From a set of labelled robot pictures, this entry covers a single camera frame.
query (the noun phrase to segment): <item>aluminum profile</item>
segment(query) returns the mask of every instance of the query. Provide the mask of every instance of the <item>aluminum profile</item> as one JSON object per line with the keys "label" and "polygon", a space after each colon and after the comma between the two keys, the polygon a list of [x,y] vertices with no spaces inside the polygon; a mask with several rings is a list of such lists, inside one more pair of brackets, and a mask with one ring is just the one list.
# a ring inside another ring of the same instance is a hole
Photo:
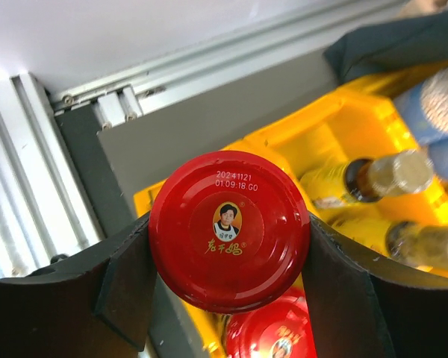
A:
{"label": "aluminum profile", "polygon": [[101,238],[54,125],[30,74],[0,82],[0,277],[25,276]]}
{"label": "aluminum profile", "polygon": [[[319,1],[81,86],[52,93],[50,101],[60,113],[64,108],[94,102],[110,92],[129,87],[140,111],[146,115],[328,46],[359,26],[388,21],[404,3],[405,0]],[[102,111],[113,113],[109,106]],[[119,120],[113,126],[123,122]]]}
{"label": "aluminum profile", "polygon": [[103,129],[109,129],[143,115],[140,104],[131,87],[98,97],[93,110]]}

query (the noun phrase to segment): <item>dark fabric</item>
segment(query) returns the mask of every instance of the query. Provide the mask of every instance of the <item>dark fabric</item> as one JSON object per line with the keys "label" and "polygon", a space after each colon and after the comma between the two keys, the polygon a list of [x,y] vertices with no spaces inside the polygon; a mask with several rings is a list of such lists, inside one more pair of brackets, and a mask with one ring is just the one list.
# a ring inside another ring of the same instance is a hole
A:
{"label": "dark fabric", "polygon": [[354,30],[324,57],[341,84],[364,75],[448,60],[448,11]]}
{"label": "dark fabric", "polygon": [[448,279],[404,266],[311,215],[302,269],[319,358],[448,358]]}
{"label": "dark fabric", "polygon": [[136,358],[130,342],[144,345],[155,279],[147,215],[27,277],[1,279],[0,358]]}

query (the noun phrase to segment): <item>red bottle cap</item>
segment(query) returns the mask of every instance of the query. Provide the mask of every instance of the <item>red bottle cap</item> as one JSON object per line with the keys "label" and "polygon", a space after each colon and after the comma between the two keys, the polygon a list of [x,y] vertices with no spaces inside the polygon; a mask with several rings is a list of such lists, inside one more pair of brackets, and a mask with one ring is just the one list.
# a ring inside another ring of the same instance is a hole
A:
{"label": "red bottle cap", "polygon": [[164,183],[149,217],[149,242],[164,282],[216,313],[261,307],[301,272],[308,211],[277,166],[241,151],[204,154]]}
{"label": "red bottle cap", "polygon": [[230,358],[316,358],[303,290],[291,287],[259,310],[233,315],[226,349]]}

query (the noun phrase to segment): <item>yellow plastic tray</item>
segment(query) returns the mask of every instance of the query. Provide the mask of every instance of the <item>yellow plastic tray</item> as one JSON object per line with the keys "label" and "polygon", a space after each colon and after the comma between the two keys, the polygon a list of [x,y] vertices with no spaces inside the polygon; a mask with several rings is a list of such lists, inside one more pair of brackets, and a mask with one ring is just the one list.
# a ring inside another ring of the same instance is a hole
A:
{"label": "yellow plastic tray", "polygon": [[[308,170],[359,157],[380,157],[418,144],[389,99],[418,84],[447,66],[448,62],[416,66],[390,74],[360,78],[324,95],[307,107],[257,130],[223,150],[247,151],[260,155],[286,172],[295,183]],[[134,196],[139,216],[151,210],[164,181]],[[342,210],[318,212],[300,188],[308,209],[323,220]],[[361,208],[354,215],[382,216],[396,220],[415,220],[424,224],[448,224],[448,194],[439,180],[418,195],[384,198]],[[447,271],[437,271],[448,277]],[[295,285],[302,287],[302,278]],[[212,358],[225,358],[215,320],[212,316],[184,303],[200,336],[203,350]]]}

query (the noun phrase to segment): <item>white ceiling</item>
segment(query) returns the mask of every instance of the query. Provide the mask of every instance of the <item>white ceiling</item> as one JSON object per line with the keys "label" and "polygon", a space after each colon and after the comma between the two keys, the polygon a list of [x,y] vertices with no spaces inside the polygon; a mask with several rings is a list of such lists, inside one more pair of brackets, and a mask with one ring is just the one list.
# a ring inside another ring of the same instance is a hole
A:
{"label": "white ceiling", "polygon": [[0,80],[58,92],[316,1],[0,0]]}

